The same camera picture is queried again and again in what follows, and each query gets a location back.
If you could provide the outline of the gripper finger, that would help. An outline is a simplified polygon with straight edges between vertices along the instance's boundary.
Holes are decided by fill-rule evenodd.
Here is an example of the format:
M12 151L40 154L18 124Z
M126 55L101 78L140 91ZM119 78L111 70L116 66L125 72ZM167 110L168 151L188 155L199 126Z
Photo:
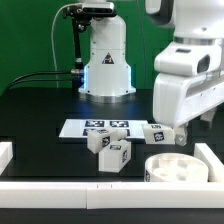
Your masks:
M215 113L216 113L216 110L212 109L212 110L209 110L209 111L203 113L200 116L201 124L205 128L211 128L212 127L212 123L213 123L213 119L215 117Z
M175 132L175 143L179 146L184 146L187 144L187 127L185 125L176 127Z

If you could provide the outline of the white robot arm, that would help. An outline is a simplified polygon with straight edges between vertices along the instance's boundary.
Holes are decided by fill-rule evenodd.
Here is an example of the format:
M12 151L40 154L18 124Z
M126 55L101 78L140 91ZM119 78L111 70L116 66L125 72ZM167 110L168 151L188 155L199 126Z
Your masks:
M106 0L79 0L91 19L91 57L79 92L102 101L136 92L126 63L124 21ZM224 102L224 0L145 0L156 26L174 30L154 59L153 118L174 130L213 119Z

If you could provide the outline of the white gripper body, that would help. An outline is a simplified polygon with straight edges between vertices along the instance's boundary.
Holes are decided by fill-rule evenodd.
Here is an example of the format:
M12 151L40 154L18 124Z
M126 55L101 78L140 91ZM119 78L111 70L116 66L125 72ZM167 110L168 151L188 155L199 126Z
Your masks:
M157 123L179 127L224 103L224 70L192 77L160 73L153 91Z

